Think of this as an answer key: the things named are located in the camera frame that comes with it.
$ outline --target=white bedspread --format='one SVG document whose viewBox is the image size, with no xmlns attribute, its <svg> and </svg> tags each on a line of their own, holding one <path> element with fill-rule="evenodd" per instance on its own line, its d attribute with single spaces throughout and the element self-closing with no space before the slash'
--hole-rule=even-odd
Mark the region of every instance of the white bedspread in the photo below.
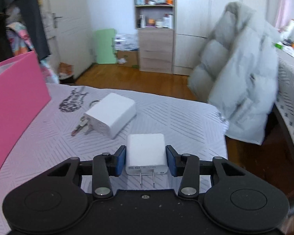
<svg viewBox="0 0 294 235">
<path fill-rule="evenodd" d="M 2 214 L 2 201 L 8 192 L 69 157 L 78 156 L 84 161 L 102 152 L 114 153 L 121 145 L 126 145 L 128 134 L 163 133 L 165 143 L 172 145 L 179 154 L 190 153 L 202 160 L 211 160 L 214 156 L 227 158 L 224 133 L 228 123 L 212 105 L 133 91 L 85 87 L 74 98 L 77 107 L 79 104 L 81 107 L 74 112 L 62 112 L 59 105 L 72 90 L 79 92 L 82 87 L 50 84 L 48 88 L 51 102 L 23 133 L 0 170 L 0 234 L 10 230 Z M 71 132 L 90 102 L 111 92 L 135 100 L 137 116 L 114 140 L 95 131 L 88 135 L 79 132 L 72 137 Z M 62 110 L 70 111 L 70 108 L 62 105 Z M 127 176 L 125 172 L 110 179 L 114 192 L 141 189 L 139 178 Z M 90 176 L 83 177 L 84 191 L 91 192 L 90 182 Z M 155 176 L 155 182 L 156 189 L 177 189 L 180 179 L 165 174 Z M 211 187 L 209 176 L 203 176 L 200 182 L 201 192 Z M 142 189 L 154 189 L 151 176 L 143 177 Z"/>
<path fill-rule="evenodd" d="M 294 144 L 294 58 L 277 49 L 279 55 L 279 93 L 276 106 Z"/>
</svg>

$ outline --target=cabinet drawer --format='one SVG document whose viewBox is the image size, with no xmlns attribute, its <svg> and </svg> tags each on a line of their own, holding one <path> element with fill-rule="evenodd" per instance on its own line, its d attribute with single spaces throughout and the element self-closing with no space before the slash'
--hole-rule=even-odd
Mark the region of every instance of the cabinet drawer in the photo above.
<svg viewBox="0 0 294 235">
<path fill-rule="evenodd" d="M 140 50 L 140 57 L 147 59 L 157 59 L 164 62 L 172 62 L 172 52 Z"/>
<path fill-rule="evenodd" d="M 170 52 L 173 50 L 173 33 L 168 29 L 139 30 L 140 51 Z"/>
<path fill-rule="evenodd" d="M 157 59 L 140 58 L 140 70 L 151 72 L 172 73 L 172 63 Z"/>
</svg>

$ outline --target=white puffer jacket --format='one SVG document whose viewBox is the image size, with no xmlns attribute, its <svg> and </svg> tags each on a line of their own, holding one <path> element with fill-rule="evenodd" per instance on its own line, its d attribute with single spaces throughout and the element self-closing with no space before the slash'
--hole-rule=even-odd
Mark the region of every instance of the white puffer jacket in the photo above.
<svg viewBox="0 0 294 235">
<path fill-rule="evenodd" d="M 278 92 L 278 32 L 255 10 L 229 3 L 201 51 L 188 87 L 230 122 L 230 138 L 262 144 Z"/>
</svg>

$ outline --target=power adapter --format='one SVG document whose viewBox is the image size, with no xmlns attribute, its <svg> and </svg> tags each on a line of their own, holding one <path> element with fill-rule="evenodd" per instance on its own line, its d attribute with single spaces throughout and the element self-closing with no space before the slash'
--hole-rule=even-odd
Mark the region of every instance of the power adapter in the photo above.
<svg viewBox="0 0 294 235">
<path fill-rule="evenodd" d="M 135 115 L 135 101 L 115 93 L 110 93 L 85 112 L 91 129 L 110 139 L 114 139 Z"/>
<path fill-rule="evenodd" d="M 126 145 L 126 173 L 143 176 L 165 174 L 168 163 L 163 134 L 130 134 Z"/>
</svg>

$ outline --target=wooden floor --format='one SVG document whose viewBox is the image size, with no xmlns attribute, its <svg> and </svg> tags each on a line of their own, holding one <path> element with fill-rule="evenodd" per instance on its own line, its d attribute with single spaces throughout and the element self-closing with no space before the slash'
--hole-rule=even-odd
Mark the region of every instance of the wooden floor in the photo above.
<svg viewBox="0 0 294 235">
<path fill-rule="evenodd" d="M 93 65 L 76 83 L 96 88 L 124 89 L 196 100 L 187 87 L 187 76 L 141 72 L 135 68 L 115 64 Z"/>
<path fill-rule="evenodd" d="M 181 75 L 141 72 L 115 64 L 101 64 L 93 65 L 80 76 L 76 84 L 196 100 L 187 87 L 187 78 Z M 294 165 L 278 126 L 272 130 L 262 146 L 230 138 L 226 138 L 226 143 L 230 161 L 277 186 L 286 195 L 294 195 Z"/>
</svg>

